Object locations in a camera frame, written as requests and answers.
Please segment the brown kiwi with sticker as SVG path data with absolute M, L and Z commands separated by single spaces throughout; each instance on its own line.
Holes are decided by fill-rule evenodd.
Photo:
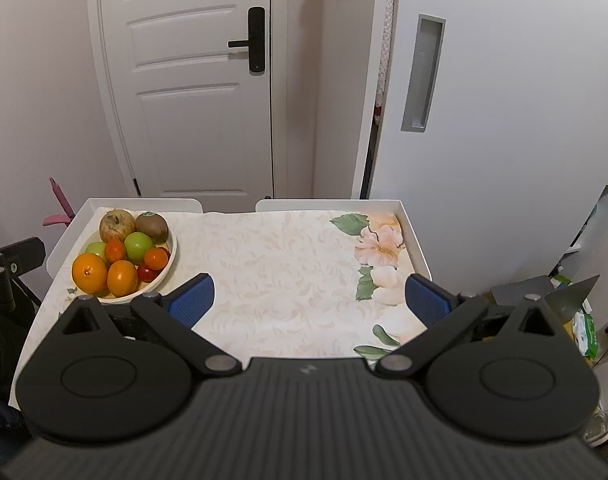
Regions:
M 144 211 L 136 217 L 136 230 L 144 233 L 155 244 L 164 244 L 168 240 L 169 228 L 166 220 L 156 212 Z

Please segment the white panel door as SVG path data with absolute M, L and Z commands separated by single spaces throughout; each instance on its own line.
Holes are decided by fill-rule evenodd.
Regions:
M 266 69 L 249 71 L 247 11 L 266 10 Z M 273 190 L 270 0 L 98 0 L 116 124 L 146 198 L 250 211 Z

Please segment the cream oval fruit bowl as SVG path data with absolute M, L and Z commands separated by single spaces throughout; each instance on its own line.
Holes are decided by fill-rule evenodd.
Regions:
M 130 212 L 130 214 L 133 215 L 134 220 L 136 220 L 136 217 L 138 217 L 139 214 L 142 214 L 142 212 L 144 212 L 144 211 L 142 211 L 142 212 L 131 212 L 131 211 L 129 211 L 129 212 Z M 90 243 L 93 243 L 93 242 L 103 242 L 103 240 L 101 240 L 100 233 L 98 232 L 98 226 L 100 225 L 101 219 L 98 220 L 97 222 L 94 222 L 92 224 L 92 226 L 94 227 L 94 231 L 92 232 L 92 234 L 88 238 L 86 245 L 84 245 L 84 246 L 81 247 L 80 251 L 78 252 L 78 255 L 76 256 L 76 258 L 79 255 L 84 254 L 86 252 L 86 248 L 87 248 L 87 246 Z M 169 235 L 168 235 L 167 242 L 164 243 L 164 244 L 160 244 L 160 245 L 159 244 L 155 244 L 155 247 L 167 247 L 167 249 L 170 251 L 171 256 L 169 258 L 169 262 L 168 262 L 166 268 L 164 270 L 162 270 L 162 271 L 159 271 L 159 276 L 157 278 L 155 278 L 155 280 L 153 282 L 151 282 L 151 283 L 143 283 L 143 282 L 139 281 L 138 289 L 135 292 L 133 292 L 132 294 L 130 294 L 128 296 L 125 296 L 125 297 L 116 298 L 115 296 L 113 296 L 108 291 L 107 286 L 106 286 L 106 289 L 104 290 L 104 292 L 102 292 L 102 294 L 100 294 L 100 295 L 90 295 L 90 296 L 93 296 L 93 297 L 98 298 L 100 300 L 106 301 L 109 304 L 117 304 L 119 301 L 128 301 L 128 300 L 134 298 L 134 296 L 136 296 L 136 294 L 139 294 L 139 292 L 151 292 L 152 290 L 155 289 L 155 287 L 159 286 L 162 283 L 162 280 L 164 278 L 166 278 L 166 275 L 169 273 L 171 267 L 174 264 L 174 258 L 176 257 L 177 244 L 175 243 L 175 240 L 173 239 L 173 233 L 171 233 L 169 223 L 167 222 L 167 224 L 168 224 L 168 228 L 169 228 Z M 110 263 L 105 263 L 105 265 L 106 265 L 106 268 L 107 268 L 107 271 L 108 271 L 108 269 L 110 269 Z M 70 277 L 72 278 L 72 264 L 70 265 Z M 82 292 L 75 285 L 74 281 L 72 281 L 72 284 L 74 284 L 74 290 L 75 290 L 75 292 L 80 292 L 80 294 L 84 294 L 84 292 Z

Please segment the red cherry tomato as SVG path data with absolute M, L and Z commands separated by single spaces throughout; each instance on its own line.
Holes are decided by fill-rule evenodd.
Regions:
M 167 249 L 167 247 L 157 247 L 157 248 L 161 248 L 162 251 L 165 252 L 167 257 L 170 258 L 171 254 L 170 254 L 170 251 Z
M 151 283 L 159 276 L 159 270 L 151 269 L 144 263 L 139 264 L 136 270 L 138 270 L 139 281 L 143 283 Z

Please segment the russet brown apple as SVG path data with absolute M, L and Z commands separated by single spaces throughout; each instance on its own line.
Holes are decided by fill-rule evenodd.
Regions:
M 136 231 L 136 220 L 129 211 L 124 209 L 107 211 L 98 226 L 98 232 L 104 243 L 111 240 L 123 242 L 134 231 Z

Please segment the white sliding wardrobe door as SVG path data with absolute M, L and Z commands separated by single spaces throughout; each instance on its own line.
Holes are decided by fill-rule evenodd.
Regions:
M 372 177 L 433 278 L 545 274 L 608 178 L 608 0 L 397 0 Z

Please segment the small tangerine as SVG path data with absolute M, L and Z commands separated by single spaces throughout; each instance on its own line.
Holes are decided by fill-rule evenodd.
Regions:
M 143 257 L 143 263 L 151 269 L 162 271 L 166 268 L 169 258 L 161 248 L 150 248 Z
M 127 259 L 126 246 L 121 240 L 110 240 L 107 242 L 104 254 L 107 262 L 110 264 Z

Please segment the large orange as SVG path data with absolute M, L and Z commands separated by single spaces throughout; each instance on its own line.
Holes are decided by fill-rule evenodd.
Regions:
M 79 255 L 72 263 L 72 280 L 85 294 L 102 294 L 106 289 L 107 280 L 104 261 L 91 252 Z
M 136 266 L 128 260 L 118 260 L 107 271 L 106 286 L 116 298 L 125 297 L 138 289 L 139 275 Z

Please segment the green apple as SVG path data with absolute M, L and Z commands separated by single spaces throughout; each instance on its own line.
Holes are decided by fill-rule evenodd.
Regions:
M 93 254 L 101 258 L 104 263 L 108 263 L 106 257 L 106 243 L 104 242 L 93 242 L 90 243 L 86 248 L 87 254 Z
M 145 253 L 155 247 L 155 243 L 143 232 L 132 232 L 124 240 L 127 259 L 139 266 L 143 261 Z

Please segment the floral white tablecloth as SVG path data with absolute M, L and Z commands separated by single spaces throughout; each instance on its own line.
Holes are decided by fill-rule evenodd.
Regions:
M 207 274 L 193 330 L 242 363 L 260 356 L 375 360 L 420 335 L 409 275 L 427 265 L 396 200 L 266 200 L 254 212 L 168 211 L 168 294 Z

